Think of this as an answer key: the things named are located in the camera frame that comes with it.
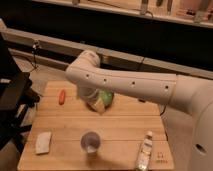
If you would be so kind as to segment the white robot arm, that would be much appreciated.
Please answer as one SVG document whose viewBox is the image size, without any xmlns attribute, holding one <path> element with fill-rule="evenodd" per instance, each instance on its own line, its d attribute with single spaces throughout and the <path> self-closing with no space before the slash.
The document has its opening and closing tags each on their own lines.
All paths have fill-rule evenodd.
<svg viewBox="0 0 213 171">
<path fill-rule="evenodd" d="M 67 67 L 67 79 L 88 99 L 99 89 L 166 105 L 194 120 L 188 171 L 213 171 L 213 80 L 191 76 L 107 70 L 85 50 Z"/>
</svg>

